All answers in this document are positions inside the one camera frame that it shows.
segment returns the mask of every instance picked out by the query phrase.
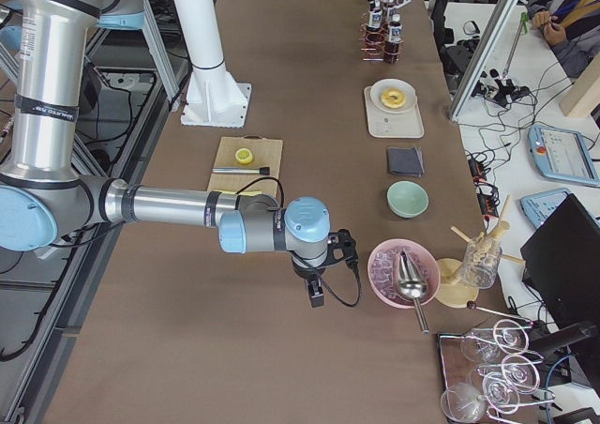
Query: bowl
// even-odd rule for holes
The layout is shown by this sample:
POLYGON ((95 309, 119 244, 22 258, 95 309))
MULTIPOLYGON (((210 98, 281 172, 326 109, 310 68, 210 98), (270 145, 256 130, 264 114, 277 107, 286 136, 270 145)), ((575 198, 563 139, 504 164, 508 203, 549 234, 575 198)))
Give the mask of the bowl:
POLYGON ((387 190, 387 204, 402 218, 414 218, 429 205, 427 192, 414 182, 396 182, 387 190))
POLYGON ((414 108, 414 106, 416 105, 416 91, 414 91, 414 88, 412 86, 410 86, 408 83, 403 82, 398 79, 379 80, 378 82, 376 82, 375 84, 373 84, 371 86, 369 95, 370 95, 370 98, 371 98, 371 101, 373 102, 373 104, 377 108, 379 108, 380 110, 382 110, 383 112, 386 112, 386 113, 392 113, 392 114, 406 113, 406 112, 409 112, 410 110, 412 110, 414 108), (388 108, 382 104, 383 91, 385 91, 386 89, 390 89, 390 88, 399 89, 406 96, 406 101, 404 102, 404 105, 402 105, 400 108, 396 108, 396 109, 388 108))
POLYGON ((397 309, 412 309, 413 302, 400 296, 392 283, 394 258, 403 250, 427 282, 427 295, 421 299, 421 304, 431 301, 440 288, 440 269, 427 249, 409 239, 388 239, 371 252, 367 264, 368 281, 375 295, 387 305, 397 309))

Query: metal scoop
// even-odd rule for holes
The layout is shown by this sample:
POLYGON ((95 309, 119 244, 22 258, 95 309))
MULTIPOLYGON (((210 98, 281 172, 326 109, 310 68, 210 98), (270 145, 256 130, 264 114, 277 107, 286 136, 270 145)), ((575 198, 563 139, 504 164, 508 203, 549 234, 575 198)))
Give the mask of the metal scoop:
POLYGON ((393 275, 394 289, 399 295, 413 302, 421 331, 429 333, 428 322, 421 307, 421 299, 428 293, 428 284, 404 250, 396 254, 396 269, 393 275))

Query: blue cable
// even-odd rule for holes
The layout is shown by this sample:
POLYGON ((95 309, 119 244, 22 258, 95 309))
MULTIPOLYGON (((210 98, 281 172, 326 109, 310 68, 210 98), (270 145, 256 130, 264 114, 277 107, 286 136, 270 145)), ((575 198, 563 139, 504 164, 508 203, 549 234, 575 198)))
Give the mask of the blue cable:
MULTIPOLYGON (((569 356, 571 356, 572 353, 567 354, 566 356, 562 356, 561 358, 559 358, 559 360, 554 363, 552 365, 552 367, 550 368, 550 371, 547 372, 547 377, 546 377, 546 384, 545 384, 545 388, 549 389, 550 388, 550 378, 552 377, 552 374, 555 372, 555 370, 558 368, 558 366, 563 363, 569 356)), ((547 399, 547 393, 544 393, 544 399, 547 399)), ((547 424, 553 424, 554 423, 554 419, 552 418, 552 414, 550 413, 550 403, 546 403, 546 419, 547 419, 547 424)))

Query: person's hand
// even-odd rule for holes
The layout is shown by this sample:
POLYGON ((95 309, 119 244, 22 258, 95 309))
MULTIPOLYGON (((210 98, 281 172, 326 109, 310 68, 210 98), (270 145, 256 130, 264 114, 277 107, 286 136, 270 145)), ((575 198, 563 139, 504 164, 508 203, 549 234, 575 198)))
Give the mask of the person's hand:
POLYGON ((533 28, 541 28, 544 27, 547 23, 551 23, 552 21, 556 21, 556 16, 550 16, 549 11, 538 11, 533 15, 532 25, 533 28))
POLYGON ((557 23, 547 23, 544 26, 544 39, 550 47, 566 41, 566 30, 562 25, 557 23))

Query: pink bowl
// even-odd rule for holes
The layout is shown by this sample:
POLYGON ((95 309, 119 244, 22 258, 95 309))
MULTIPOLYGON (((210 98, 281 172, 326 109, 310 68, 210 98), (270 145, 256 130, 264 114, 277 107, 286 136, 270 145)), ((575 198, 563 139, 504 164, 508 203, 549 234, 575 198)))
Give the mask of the pink bowl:
POLYGON ((427 304, 440 288, 440 269, 435 258, 423 246, 408 239, 388 239, 377 246, 368 257, 368 281, 375 295, 387 305, 398 309, 412 309, 413 303, 401 297, 392 284, 394 257, 405 250, 427 281, 427 295, 421 304, 427 304))

